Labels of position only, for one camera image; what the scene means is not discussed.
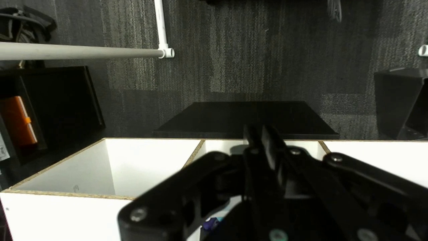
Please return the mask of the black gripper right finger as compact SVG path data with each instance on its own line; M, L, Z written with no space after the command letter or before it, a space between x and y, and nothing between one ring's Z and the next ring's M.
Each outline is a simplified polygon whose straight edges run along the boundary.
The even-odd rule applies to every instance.
M341 152L317 161L272 126L262 128L262 144L281 193L300 185L344 241L428 241L424 186Z

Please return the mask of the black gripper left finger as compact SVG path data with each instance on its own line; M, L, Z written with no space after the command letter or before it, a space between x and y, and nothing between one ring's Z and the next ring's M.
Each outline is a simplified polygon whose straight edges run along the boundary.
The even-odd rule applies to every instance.
M261 128L246 126L244 138L241 154L204 154L126 205L118 214L121 241L186 241L236 195L242 201L204 241L261 241L256 205Z

